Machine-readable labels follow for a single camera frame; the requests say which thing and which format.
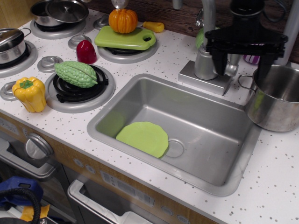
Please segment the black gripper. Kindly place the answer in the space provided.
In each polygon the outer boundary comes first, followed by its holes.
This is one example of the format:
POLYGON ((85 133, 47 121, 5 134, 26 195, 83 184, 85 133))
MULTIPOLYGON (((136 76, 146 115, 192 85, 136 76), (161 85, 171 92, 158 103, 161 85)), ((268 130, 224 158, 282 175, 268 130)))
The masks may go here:
POLYGON ((269 72, 274 59, 284 55, 286 35, 265 28, 259 21, 233 20, 226 28, 208 31, 206 49, 212 55, 216 73, 224 75, 228 54, 260 56, 257 79, 269 72))

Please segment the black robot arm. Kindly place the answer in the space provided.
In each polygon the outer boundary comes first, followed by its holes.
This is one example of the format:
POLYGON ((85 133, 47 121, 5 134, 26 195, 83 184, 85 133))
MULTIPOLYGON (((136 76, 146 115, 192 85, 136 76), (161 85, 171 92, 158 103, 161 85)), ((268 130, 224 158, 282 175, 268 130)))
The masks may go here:
POLYGON ((258 78, 263 78, 274 61, 284 56, 288 37, 261 24, 264 6, 263 0, 233 0, 230 4, 232 25, 205 33, 206 49, 218 75, 225 73, 228 54, 259 56, 258 78))

